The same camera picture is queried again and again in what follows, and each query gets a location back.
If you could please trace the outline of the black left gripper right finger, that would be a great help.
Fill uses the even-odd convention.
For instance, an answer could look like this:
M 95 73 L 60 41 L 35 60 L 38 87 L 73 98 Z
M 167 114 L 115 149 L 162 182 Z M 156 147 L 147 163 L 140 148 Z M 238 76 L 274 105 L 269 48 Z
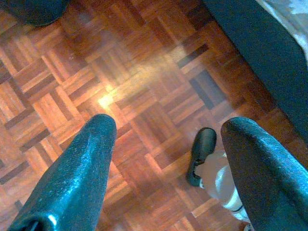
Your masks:
M 256 231 L 308 229 L 308 171 L 255 121 L 234 117 L 221 127 L 239 197 Z

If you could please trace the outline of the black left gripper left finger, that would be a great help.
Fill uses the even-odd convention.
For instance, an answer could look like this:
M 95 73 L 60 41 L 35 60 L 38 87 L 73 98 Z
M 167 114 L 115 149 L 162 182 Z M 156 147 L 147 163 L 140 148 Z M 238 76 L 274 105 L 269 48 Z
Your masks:
M 116 123 L 93 116 L 47 169 L 10 231 L 93 231 L 106 192 Z

